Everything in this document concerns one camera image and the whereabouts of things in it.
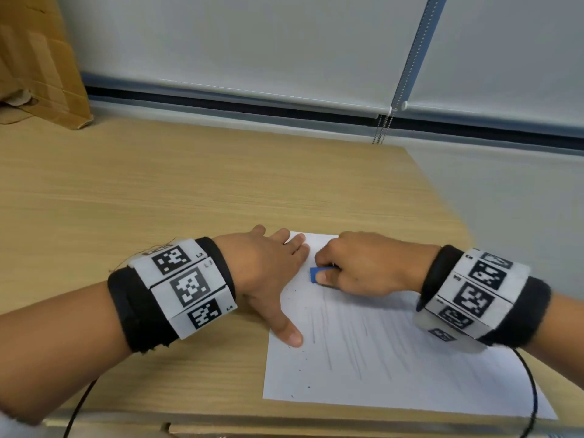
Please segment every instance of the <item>black cable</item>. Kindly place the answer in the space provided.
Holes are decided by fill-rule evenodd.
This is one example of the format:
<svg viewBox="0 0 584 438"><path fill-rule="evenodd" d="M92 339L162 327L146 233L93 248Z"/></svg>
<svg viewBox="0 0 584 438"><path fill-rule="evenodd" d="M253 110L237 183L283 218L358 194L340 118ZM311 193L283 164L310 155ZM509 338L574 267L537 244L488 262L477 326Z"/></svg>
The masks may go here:
<svg viewBox="0 0 584 438"><path fill-rule="evenodd" d="M531 391L533 393L533 410L531 411L529 423L527 423L527 426L525 427L525 429L523 429L522 434L519 435L519 438L527 438L527 436L529 436L529 434L533 431L533 427L536 425L537 408L538 408L536 380L533 379L533 375L531 374L531 370L529 369L529 366L527 365L527 363L525 362L525 360L521 356L521 353L519 353L517 351L517 349L511 349L511 350L515 352L515 355L517 355L517 358L519 358L519 361L521 361L523 367L525 368L525 372L527 372L527 376L529 377L529 382L531 383Z"/></svg>
<svg viewBox="0 0 584 438"><path fill-rule="evenodd" d="M83 403L85 402L85 399L87 398L87 396L91 392L91 389L93 389L93 386L97 382L98 382L98 379L96 378L90 383L89 386L87 386L85 393L83 394L83 396L81 397L81 399L77 403L77 406L75 407L75 410L73 411L73 414L71 415L71 419L69 420L69 424L67 425L67 428L65 429L65 433L63 434L63 438L67 438L69 436L69 434L71 432L71 427L73 427L73 422L75 421L75 417L77 417L77 414L81 410L81 407L83 406Z"/></svg>

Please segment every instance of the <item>black wristband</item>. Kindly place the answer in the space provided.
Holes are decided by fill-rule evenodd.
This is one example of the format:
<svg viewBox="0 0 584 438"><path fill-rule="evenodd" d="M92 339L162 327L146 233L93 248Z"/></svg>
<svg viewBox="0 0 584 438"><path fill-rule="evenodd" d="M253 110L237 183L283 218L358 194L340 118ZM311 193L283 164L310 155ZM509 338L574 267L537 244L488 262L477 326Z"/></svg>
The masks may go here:
<svg viewBox="0 0 584 438"><path fill-rule="evenodd" d="M544 281L529 277L517 301L499 326L478 340L486 345L525 346L536 334L551 300L551 288Z"/></svg>
<svg viewBox="0 0 584 438"><path fill-rule="evenodd" d="M227 287L229 287L229 290L231 291L231 296L233 296L233 300L235 301L235 284L233 283L231 272L229 272L229 267L223 258L221 250L219 250L215 242L207 236L197 238L195 241L199 246L201 246L201 249L207 252L207 255L210 256L213 261L215 261L215 265L217 266L221 276L223 276Z"/></svg>
<svg viewBox="0 0 584 438"><path fill-rule="evenodd" d="M116 270L109 276L107 287L132 352L146 353L158 345L169 346L178 338L134 269Z"/></svg>
<svg viewBox="0 0 584 438"><path fill-rule="evenodd" d="M450 272L452 272L463 254L464 252L462 250L449 244L442 247L438 252L438 255L436 255L436 258L434 258L430 270L428 271L428 275L426 275L426 279L424 279L420 298L416 304L416 311L419 312L424 309L426 304L434 298L435 294L438 293L440 287L442 287L442 284L444 284L448 275L450 275Z"/></svg>

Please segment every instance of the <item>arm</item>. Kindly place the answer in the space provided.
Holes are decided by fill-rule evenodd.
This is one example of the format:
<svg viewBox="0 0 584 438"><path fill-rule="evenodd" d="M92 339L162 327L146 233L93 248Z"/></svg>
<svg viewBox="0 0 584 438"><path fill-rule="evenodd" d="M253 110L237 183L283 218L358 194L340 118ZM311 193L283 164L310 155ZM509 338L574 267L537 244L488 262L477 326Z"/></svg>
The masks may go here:
<svg viewBox="0 0 584 438"><path fill-rule="evenodd" d="M420 293L440 246L407 243L379 234L344 232L315 256L317 281L347 293L383 296ZM584 389L584 302L553 293L536 334L524 349Z"/></svg>
<svg viewBox="0 0 584 438"><path fill-rule="evenodd" d="M304 236L256 226L214 239L235 284L274 333L291 346L302 335L280 307L280 293L305 262ZM38 424L83 386L130 354L106 282L0 315L0 411Z"/></svg>

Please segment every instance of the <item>table top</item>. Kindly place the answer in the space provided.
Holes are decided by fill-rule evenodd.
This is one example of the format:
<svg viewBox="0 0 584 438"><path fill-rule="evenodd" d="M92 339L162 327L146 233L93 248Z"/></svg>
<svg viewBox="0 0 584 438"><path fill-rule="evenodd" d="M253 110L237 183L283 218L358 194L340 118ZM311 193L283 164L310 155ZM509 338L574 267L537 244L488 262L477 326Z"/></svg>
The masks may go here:
<svg viewBox="0 0 584 438"><path fill-rule="evenodd" d="M122 118L75 132L37 118L0 127L0 222L0 312L102 281L152 245L258 223L269 232L376 231L471 245L402 148ZM267 339L264 323L241 307L103 375L82 417L372 433L492 426L486 433L525 423L262 399ZM584 392L529 363L560 424L584 427Z"/></svg>

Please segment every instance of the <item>white paper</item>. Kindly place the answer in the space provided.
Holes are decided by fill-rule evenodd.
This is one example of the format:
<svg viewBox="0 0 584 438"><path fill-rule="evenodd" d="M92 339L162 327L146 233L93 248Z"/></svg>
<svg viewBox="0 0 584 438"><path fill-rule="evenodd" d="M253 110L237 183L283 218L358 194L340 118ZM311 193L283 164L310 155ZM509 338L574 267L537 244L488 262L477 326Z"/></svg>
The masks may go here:
<svg viewBox="0 0 584 438"><path fill-rule="evenodd" d="M295 349L270 333L264 398L530 415L529 379L511 350L457 352L419 330L412 321L414 292L373 299L311 283L314 254L334 236L306 235L310 256L281 296L304 344ZM541 391L538 418L557 418Z"/></svg>

